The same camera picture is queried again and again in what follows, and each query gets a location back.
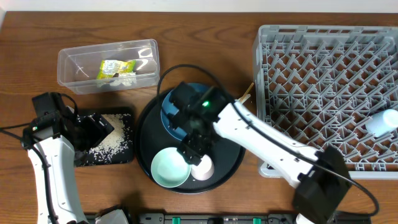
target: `mint green bowl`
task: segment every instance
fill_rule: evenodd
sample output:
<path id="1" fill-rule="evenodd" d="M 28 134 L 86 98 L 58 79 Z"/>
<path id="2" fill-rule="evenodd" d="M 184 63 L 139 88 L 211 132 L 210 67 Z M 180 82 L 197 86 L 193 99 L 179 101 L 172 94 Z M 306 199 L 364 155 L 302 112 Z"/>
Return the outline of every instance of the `mint green bowl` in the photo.
<path id="1" fill-rule="evenodd" d="M 182 185 L 191 173 L 191 165 L 177 152 L 176 147 L 168 147 L 156 154 L 150 165 L 153 179 L 163 187 Z"/>

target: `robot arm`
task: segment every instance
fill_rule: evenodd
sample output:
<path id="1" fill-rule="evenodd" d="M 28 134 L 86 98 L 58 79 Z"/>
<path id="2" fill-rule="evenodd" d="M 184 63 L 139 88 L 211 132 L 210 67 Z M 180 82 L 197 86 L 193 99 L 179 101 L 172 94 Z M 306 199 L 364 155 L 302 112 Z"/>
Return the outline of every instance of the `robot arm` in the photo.
<path id="1" fill-rule="evenodd" d="M 53 210 L 59 223 L 88 223 L 81 209 L 79 194 L 75 180 L 75 149 L 64 137 L 47 138 L 35 144 L 35 147 L 45 157 L 49 164 L 50 195 Z M 48 223 L 49 210 L 45 194 L 45 178 L 42 163 L 38 155 L 28 150 L 28 156 L 32 161 L 36 179 L 37 191 L 37 223 Z"/>
<path id="2" fill-rule="evenodd" d="M 75 161 L 114 128 L 99 114 L 79 117 L 76 104 L 75 109 L 65 106 L 59 93 L 44 93 L 32 101 L 37 118 L 24 129 L 22 145 L 36 177 L 37 223 L 51 223 L 50 212 L 59 224 L 88 223 L 76 186 Z"/>
<path id="3" fill-rule="evenodd" d="M 283 145 L 313 161 L 318 160 L 318 157 L 315 155 L 317 152 L 316 149 L 301 144 L 278 132 L 276 129 L 256 118 L 241 103 L 235 102 L 235 105 L 248 120 L 273 139 L 278 140 Z M 234 141 L 251 151 L 258 158 L 268 162 L 273 168 L 281 172 L 283 178 L 292 187 L 296 188 L 300 184 L 300 173 L 307 174 L 312 168 L 311 164 L 300 161 L 295 156 L 260 136 L 255 130 L 248 128 L 248 125 L 239 117 L 231 104 L 228 104 L 218 117 L 220 120 L 213 123 L 217 134 L 222 138 Z"/>
<path id="4" fill-rule="evenodd" d="M 188 133 L 177 148 L 187 163 L 198 165 L 200 158 L 218 138 L 229 139 L 270 164 L 296 189 L 293 206 L 301 214 L 297 217 L 297 224 L 324 224 L 333 219 L 338 204 L 351 185 L 285 149 L 349 178 L 343 158 L 336 149 L 320 152 L 294 141 L 257 119 L 241 103 L 234 102 L 236 109 L 249 121 L 248 125 L 229 100 L 213 87 L 201 95 L 181 83 L 173 90 L 170 102 L 179 109 L 176 114 L 167 114 L 172 127 L 180 127 Z M 253 126 L 266 133 L 268 138 Z"/>

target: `dish rack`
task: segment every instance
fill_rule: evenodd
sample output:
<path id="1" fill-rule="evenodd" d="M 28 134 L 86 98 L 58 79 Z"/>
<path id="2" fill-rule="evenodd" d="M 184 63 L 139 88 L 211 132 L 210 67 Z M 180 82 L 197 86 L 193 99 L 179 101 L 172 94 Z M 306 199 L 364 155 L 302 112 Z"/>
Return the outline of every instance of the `dish rack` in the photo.
<path id="1" fill-rule="evenodd" d="M 398 29 L 261 26 L 253 45 L 257 117 L 319 150 L 337 148 L 354 179 L 398 179 L 398 133 L 366 131 L 398 110 Z M 260 161 L 264 177 L 280 175 Z"/>

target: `wooden surface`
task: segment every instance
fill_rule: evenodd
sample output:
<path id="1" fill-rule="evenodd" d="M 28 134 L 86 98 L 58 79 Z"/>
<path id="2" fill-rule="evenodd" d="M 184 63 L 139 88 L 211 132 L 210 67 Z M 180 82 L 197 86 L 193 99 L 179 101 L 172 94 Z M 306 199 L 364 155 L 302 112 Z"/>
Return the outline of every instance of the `wooden surface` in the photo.
<path id="1" fill-rule="evenodd" d="M 132 106 L 138 116 L 155 96 L 155 87 L 73 95 L 57 83 L 61 49 L 137 39 L 155 39 L 162 71 L 194 63 L 217 74 L 234 95 L 252 80 L 251 46 L 263 24 L 398 26 L 394 14 L 204 14 L 149 12 L 8 12 L 0 31 L 0 125 L 31 121 L 31 98 L 46 91 L 70 94 L 81 108 Z M 211 83 L 188 69 L 165 79 L 163 89 L 180 81 Z M 255 112 L 254 99 L 246 106 Z M 0 223 L 35 223 L 37 202 L 32 164 L 21 145 L 0 135 Z M 247 152 L 232 178 L 204 194 L 182 195 L 164 190 L 130 164 L 76 169 L 81 205 L 98 212 L 125 202 L 132 212 L 269 213 L 292 211 L 294 190 L 282 179 L 265 179 L 257 159 Z M 379 199 L 374 223 L 398 220 L 398 181 L 360 181 Z M 339 209 L 370 212 L 373 206 L 356 189 Z"/>

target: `clear plastic container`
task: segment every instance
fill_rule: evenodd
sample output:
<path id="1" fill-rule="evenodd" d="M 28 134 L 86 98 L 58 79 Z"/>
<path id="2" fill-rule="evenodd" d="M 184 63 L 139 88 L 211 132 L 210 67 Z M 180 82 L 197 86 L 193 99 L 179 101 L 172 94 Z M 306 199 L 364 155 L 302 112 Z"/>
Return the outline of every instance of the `clear plastic container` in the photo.
<path id="1" fill-rule="evenodd" d="M 97 80 L 103 60 L 135 60 L 133 77 Z M 159 53 L 153 39 L 63 49 L 58 55 L 58 84 L 76 94 L 101 93 L 156 85 Z"/>

